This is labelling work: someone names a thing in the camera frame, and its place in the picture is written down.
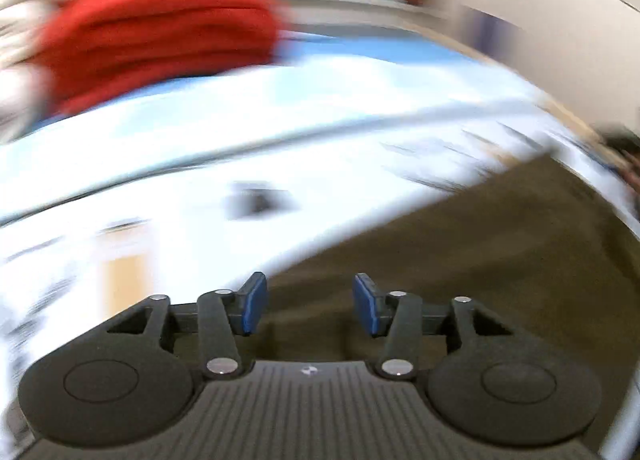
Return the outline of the olive green corduroy pants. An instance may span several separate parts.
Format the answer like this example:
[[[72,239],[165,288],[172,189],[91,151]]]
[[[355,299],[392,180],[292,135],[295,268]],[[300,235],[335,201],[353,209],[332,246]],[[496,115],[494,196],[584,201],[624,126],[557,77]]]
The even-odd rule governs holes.
[[[444,303],[467,295],[593,368],[601,417],[622,402],[639,356],[639,243],[593,188],[548,156],[323,249],[269,278],[243,358],[374,355],[352,277]]]

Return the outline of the blue cloud pattern blanket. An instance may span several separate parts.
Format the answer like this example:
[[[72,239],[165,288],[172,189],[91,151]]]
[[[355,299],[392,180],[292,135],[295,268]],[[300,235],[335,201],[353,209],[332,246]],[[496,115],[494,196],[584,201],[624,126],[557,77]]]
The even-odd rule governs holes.
[[[257,50],[229,50],[213,53],[153,57],[150,50],[137,54],[129,63],[115,61],[110,52],[96,57],[56,57],[47,69],[51,91],[34,122],[36,130],[103,103],[167,80],[215,76],[244,67],[283,64],[306,56],[361,55],[392,63],[448,62],[482,57],[466,46],[456,48],[449,40],[438,43],[415,32],[382,29],[367,36],[361,26],[347,35],[346,26],[335,26],[334,36],[311,32],[290,32],[274,46],[271,55]]]

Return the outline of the red knitted garment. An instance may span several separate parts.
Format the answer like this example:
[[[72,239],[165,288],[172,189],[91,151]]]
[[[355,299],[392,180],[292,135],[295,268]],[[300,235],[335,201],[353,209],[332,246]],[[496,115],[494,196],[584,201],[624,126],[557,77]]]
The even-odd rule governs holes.
[[[272,0],[67,0],[35,60],[53,110],[77,115],[167,79],[269,64],[282,29]]]

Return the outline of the wooden bed frame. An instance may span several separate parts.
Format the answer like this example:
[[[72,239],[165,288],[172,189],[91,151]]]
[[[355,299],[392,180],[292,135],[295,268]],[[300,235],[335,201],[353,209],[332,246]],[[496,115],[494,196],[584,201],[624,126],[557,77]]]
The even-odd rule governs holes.
[[[477,50],[474,50],[469,46],[466,46],[465,44],[454,40],[453,38],[447,37],[446,35],[443,35],[438,31],[420,26],[413,22],[409,22],[408,20],[402,20],[400,24],[401,27],[405,30],[415,32],[416,34],[419,34],[422,37],[427,38],[428,40],[434,41],[441,46],[446,46],[446,48],[450,50],[454,50],[467,57],[471,57],[473,58],[473,60],[501,67],[506,70],[512,70],[512,68],[510,68],[509,66],[503,65],[486,56],[485,54],[480,53]],[[566,128],[569,128],[570,131],[577,134],[582,142],[590,145],[596,151],[596,153],[606,162],[610,163],[611,165],[615,165],[615,167],[625,167],[627,161],[623,157],[620,157],[620,155],[616,154],[612,149],[608,149],[608,147],[604,145],[602,137],[596,131],[594,131],[586,121],[583,121],[582,119],[574,115],[555,98],[552,98],[551,95],[544,93],[544,100],[542,102],[539,102],[538,106],[542,110],[550,114],[552,117],[554,117],[556,120],[559,120],[562,124],[565,125]]]

